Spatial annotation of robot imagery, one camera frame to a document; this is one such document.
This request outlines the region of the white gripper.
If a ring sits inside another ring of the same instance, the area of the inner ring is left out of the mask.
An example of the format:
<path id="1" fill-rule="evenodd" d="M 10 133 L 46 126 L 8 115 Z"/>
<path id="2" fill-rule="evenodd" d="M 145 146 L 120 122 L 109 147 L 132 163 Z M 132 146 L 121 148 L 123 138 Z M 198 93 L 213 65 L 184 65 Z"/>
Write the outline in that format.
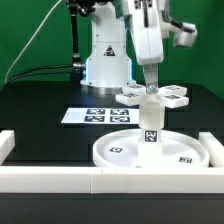
<path id="1" fill-rule="evenodd" d="M 129 21 L 136 59 L 143 67 L 146 92 L 156 94 L 158 63 L 164 58 L 163 38 L 174 35 L 175 47 L 192 47 L 197 36 L 194 24 L 180 22 L 170 15 L 170 0 L 127 0 L 125 15 Z"/>

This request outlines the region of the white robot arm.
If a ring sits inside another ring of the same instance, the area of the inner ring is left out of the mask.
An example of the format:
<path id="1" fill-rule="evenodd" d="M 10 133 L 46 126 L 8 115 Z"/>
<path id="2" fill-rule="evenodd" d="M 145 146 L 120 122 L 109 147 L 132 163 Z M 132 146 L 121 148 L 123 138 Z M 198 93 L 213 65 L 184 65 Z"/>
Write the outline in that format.
<path id="1" fill-rule="evenodd" d="M 120 88 L 132 82 L 127 34 L 131 35 L 149 94 L 159 91 L 162 40 L 173 33 L 176 47 L 190 47 L 197 36 L 193 24 L 172 18 L 170 0 L 83 0 L 81 7 L 92 16 L 92 53 L 82 83 L 94 88 Z"/>

